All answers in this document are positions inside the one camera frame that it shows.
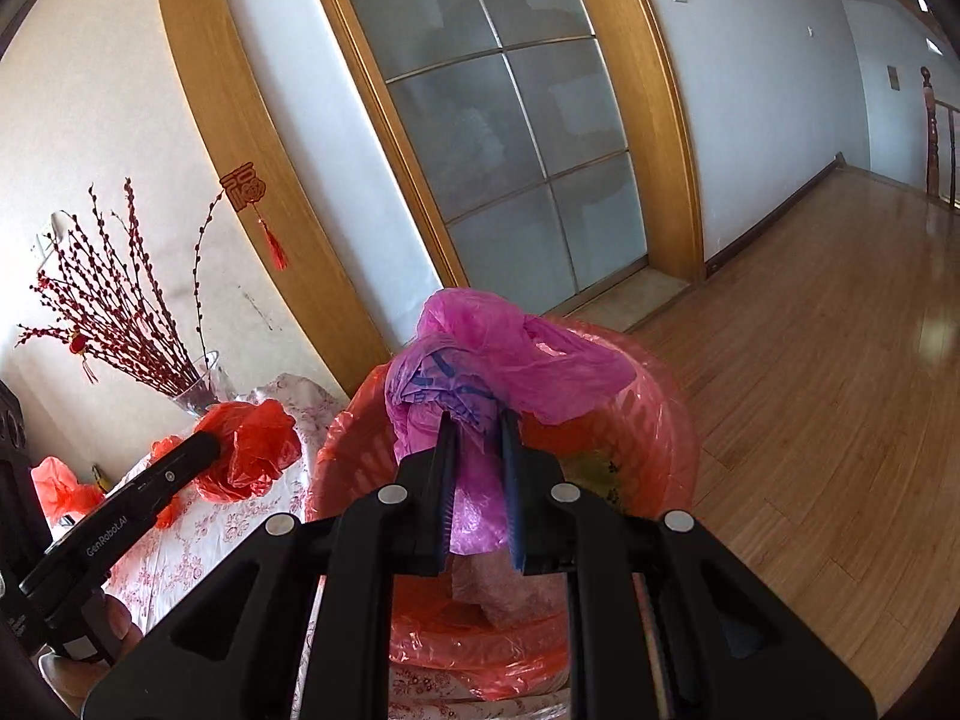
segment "metal screw head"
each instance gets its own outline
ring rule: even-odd
[[[689,533],[696,524],[697,521],[693,518],[693,514],[681,512],[679,509],[674,512],[667,512],[666,517],[664,517],[664,525],[674,533]]]
[[[550,495],[558,503],[573,503],[580,498],[580,488],[577,485],[563,482],[560,485],[553,485]]]
[[[379,493],[376,493],[376,497],[380,499],[381,503],[393,506],[403,503],[407,499],[407,488],[403,485],[387,485]]]
[[[271,536],[286,536],[296,525],[296,520],[290,514],[274,514],[267,520],[267,533]]]

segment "red plastic bag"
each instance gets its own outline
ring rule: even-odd
[[[106,497],[97,485],[80,484],[73,471],[55,457],[46,458],[30,470],[30,475],[34,479],[43,515],[50,522],[57,522],[66,514],[81,519],[96,509]]]
[[[184,440],[180,436],[167,436],[158,442],[154,442],[150,447],[150,459],[147,460],[147,466],[152,466],[168,452],[180,446]],[[179,499],[179,493],[174,495],[170,503],[163,507],[160,514],[157,514],[157,522],[154,527],[158,531],[165,531],[176,522],[176,518],[184,512],[184,503]]]
[[[200,497],[211,503],[233,503],[266,495],[280,475],[301,456],[296,420],[280,401],[220,403],[210,409],[193,432],[220,439],[220,459],[195,480]]]
[[[525,415],[520,426],[524,442],[562,459],[601,451],[616,466],[627,514],[657,517],[669,509],[688,508],[700,447],[680,390],[665,366],[632,338],[587,324],[560,323],[620,352],[637,378],[610,402],[560,425],[544,425]],[[386,373],[385,365],[375,368],[331,425],[317,456],[307,519],[334,517],[394,480],[397,437],[387,418]],[[391,659],[455,672],[481,698],[549,689],[568,667],[565,611],[544,619],[512,620],[511,625],[498,630],[482,604],[455,599],[449,573],[432,579],[395,578]]]

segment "chinese fu character decoration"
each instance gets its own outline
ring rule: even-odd
[[[256,174],[256,168],[253,162],[247,162],[245,165],[237,167],[233,172],[227,173],[220,179],[220,186],[227,193],[227,199],[233,210],[240,213],[244,208],[250,206],[253,213],[263,228],[263,234],[267,237],[267,245],[270,247],[270,257],[274,261],[274,267],[278,271],[285,271],[287,266],[287,255],[274,234],[267,227],[267,223],[260,215],[260,210],[256,207],[259,201],[267,193],[267,184]]]

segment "wooden floor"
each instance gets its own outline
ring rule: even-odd
[[[695,512],[887,709],[960,605],[960,215],[834,173],[635,333],[688,393]]]

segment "baseboard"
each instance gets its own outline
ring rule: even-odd
[[[830,162],[827,167],[824,167],[817,175],[813,176],[808,182],[800,187],[795,193],[791,194],[784,202],[781,202],[774,210],[769,214],[765,215],[760,221],[758,221],[753,227],[747,230],[739,238],[737,238],[731,245],[724,247],[723,250],[717,252],[712,257],[707,260],[707,278],[716,274],[716,272],[723,268],[729,261],[733,260],[736,255],[745,250],[750,244],[755,242],[763,233],[765,233],[774,223],[779,221],[787,211],[793,208],[798,202],[800,202],[805,196],[810,194],[821,181],[823,181],[828,175],[830,175],[837,167],[846,167],[847,161],[844,159],[843,152],[837,153],[837,156],[833,158],[833,161]]]

